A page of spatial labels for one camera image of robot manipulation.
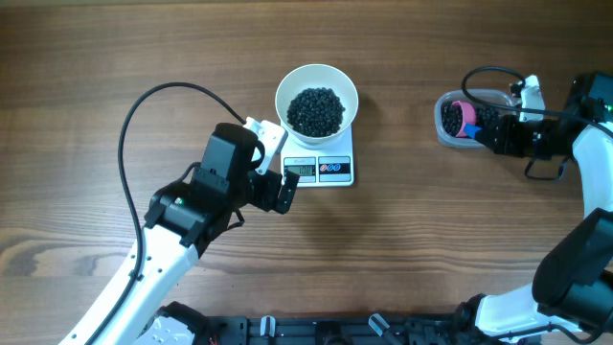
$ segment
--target black cable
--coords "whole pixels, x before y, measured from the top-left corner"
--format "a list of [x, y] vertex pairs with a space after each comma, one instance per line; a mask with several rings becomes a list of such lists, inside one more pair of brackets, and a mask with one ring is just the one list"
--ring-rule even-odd
[[562, 176], [564, 175], [564, 172], [566, 171], [566, 163], [568, 163], [568, 161], [571, 159], [571, 156], [566, 156], [564, 157], [564, 159], [562, 159], [562, 161], [559, 163], [559, 166], [557, 167], [557, 176], [555, 177], [540, 177], [540, 176], [532, 176], [530, 175], [530, 170], [533, 168], [534, 163], [538, 162], [539, 160], [542, 160], [540, 158], [537, 157], [533, 157], [530, 162], [528, 162], [528, 165], [526, 166], [526, 169], [524, 170], [524, 176], [526, 176], [526, 178], [529, 179], [533, 179], [536, 181], [559, 181], [559, 179], [562, 178]]
[[499, 66], [485, 66], [485, 67], [479, 67], [476, 68], [470, 72], [468, 72], [468, 74], [465, 75], [464, 79], [462, 80], [462, 92], [464, 92], [464, 95], [471, 101], [477, 103], [477, 104], [482, 104], [485, 106], [490, 106], [490, 107], [494, 107], [494, 108], [498, 108], [498, 109], [503, 109], [503, 110], [508, 110], [508, 111], [521, 111], [521, 112], [527, 112], [527, 113], [532, 113], [532, 114], [541, 114], [541, 115], [550, 115], [550, 116], [556, 116], [558, 118], [561, 119], [567, 119], [567, 120], [572, 120], [572, 121], [577, 121], [577, 122], [581, 122], [583, 124], [592, 126], [592, 127], [596, 127], [598, 129], [600, 129], [601, 131], [603, 131], [606, 135], [608, 135], [609, 137], [611, 137], [613, 139], [613, 131], [611, 131], [609, 128], [584, 119], [580, 116], [577, 115], [573, 115], [573, 114], [569, 114], [569, 113], [565, 113], [565, 112], [560, 112], [560, 111], [553, 111], [553, 110], [541, 110], [541, 109], [531, 109], [531, 108], [517, 108], [514, 106], [508, 106], [508, 105], [501, 105], [501, 104], [496, 104], [496, 103], [490, 103], [488, 101], [484, 101], [482, 99], [479, 99], [475, 96], [473, 96], [472, 94], [470, 94], [470, 92], [468, 92], [468, 89], [466, 88], [466, 84], [468, 83], [468, 79], [470, 79], [470, 77], [478, 74], [478, 73], [482, 73], [482, 72], [490, 72], [490, 71], [497, 71], [497, 72], [503, 72], [503, 73], [507, 73], [510, 74], [512, 76], [517, 77], [518, 79], [521, 80], [521, 87], [523, 88], [526, 85], [526, 79], [524, 78], [524, 76], [522, 76], [519, 72], [517, 71], [513, 71], [510, 68], [506, 68], [506, 67], [499, 67]]
[[183, 182], [183, 180], [190, 174], [192, 169], [197, 167], [197, 166], [199, 166], [199, 165], [200, 165], [200, 162], [193, 162], [193, 163], [191, 163], [190, 166], [185, 170], [185, 172], [183, 172], [181, 177], [175, 179], [174, 181], [172, 181], [172, 183]]
[[584, 339], [578, 338], [576, 335], [574, 335], [572, 332], [568, 331], [563, 326], [560, 326], [558, 324], [551, 324], [551, 323], [549, 325], [547, 325], [547, 326], [534, 327], [534, 328], [526, 330], [526, 331], [509, 332], [509, 333], [505, 333], [505, 334], [500, 334], [500, 335], [497, 335], [497, 336], [493, 336], [491, 339], [493, 339], [493, 340], [513, 339], [514, 337], [518, 337], [518, 336], [524, 336], [524, 335], [530, 335], [530, 334], [538, 334], [538, 333], [541, 333], [541, 332], [550, 333], [553, 330], [558, 330], [558, 331], [564, 333], [566, 336], [568, 336], [575, 343], [580, 344], [580, 345], [587, 345], [587, 344], [591, 344], [594, 341], [598, 340], [598, 338], [601, 337], [601, 335], [605, 331], [609, 330], [611, 327], [613, 327], [613, 310], [611, 310], [611, 312], [609, 313], [609, 315], [606, 318], [606, 320], [604, 321], [604, 323], [595, 332], [591, 333], [590, 336], [588, 336], [588, 337], [586, 337]]
[[[212, 99], [216, 100], [219, 104], [223, 105], [223, 107], [225, 107], [226, 110], [228, 110], [230, 112], [230, 114], [232, 114], [235, 118], [237, 118], [237, 120], [241, 124], [245, 125], [247, 123], [246, 121], [244, 121], [237, 114], [236, 111], [234, 111], [234, 109], [232, 109], [230, 107], [230, 105], [228, 105], [226, 102], [224, 102], [216, 94], [214, 94], [213, 92], [207, 90], [206, 88], [204, 88], [202, 86], [199, 86], [199, 85], [196, 85], [196, 84], [192, 84], [192, 83], [189, 83], [189, 82], [167, 82], [167, 83], [155, 86], [152, 89], [150, 89], [149, 91], [147, 91], [145, 94], [143, 94], [143, 96], [141, 96], [138, 100], [136, 100], [136, 103], [134, 103], [134, 105], [127, 112], [127, 115], [125, 116], [124, 125], [122, 126], [122, 131], [121, 131], [121, 133], [119, 135], [119, 147], [117, 148], [117, 161], [119, 163], [119, 177], [122, 180], [122, 187], [124, 187], [125, 199], [127, 201], [127, 206], [130, 209], [130, 214], [132, 215], [132, 221], [134, 222], [134, 230], [136, 232], [136, 264], [134, 265], [134, 269], [132, 270], [132, 274], [130, 275], [130, 279], [127, 282], [127, 285], [125, 286], [124, 291], [122, 292], [122, 294], [118, 298], [117, 302], [115, 303], [115, 305], [113, 306], [111, 311], [104, 318], [104, 320], [102, 321], [100, 326], [98, 326], [98, 328], [89, 337], [89, 339], [85, 343], [86, 345], [93, 344], [94, 341], [96, 341], [96, 339], [98, 338], [98, 336], [100, 336], [100, 334], [104, 331], [104, 329], [106, 328], [108, 323], [113, 319], [113, 316], [115, 316], [115, 314], [117, 313], [119, 308], [124, 303], [125, 298], [127, 298], [127, 295], [130, 293], [130, 291], [132, 290], [132, 287], [136, 283], [136, 279], [141, 275], [142, 263], [143, 263], [143, 250], [144, 250], [144, 248], [143, 248], [143, 229], [141, 229], [141, 224], [140, 224], [140, 221], [138, 220], [138, 215], [136, 214], [136, 207], [134, 207], [134, 201], [132, 200], [132, 194], [130, 193], [129, 188], [127, 187], [127, 180], [125, 178], [125, 168], [124, 168], [124, 141], [125, 141], [125, 133], [127, 132], [127, 126], [129, 125], [130, 120], [132, 119], [132, 116], [134, 115], [134, 112], [136, 112], [136, 109], [138, 108], [138, 106], [147, 97], [151, 96], [152, 94], [156, 93], [157, 91], [160, 91], [160, 90], [163, 90], [163, 89], [166, 89], [166, 88], [169, 88], [169, 87], [187, 87], [187, 88], [191, 88], [191, 89], [200, 91], [200, 92], [208, 95]], [[189, 168], [186, 171], [186, 173], [184, 173], [185, 177], [187, 177], [187, 175], [190, 173], [191, 169], [192, 168]]]

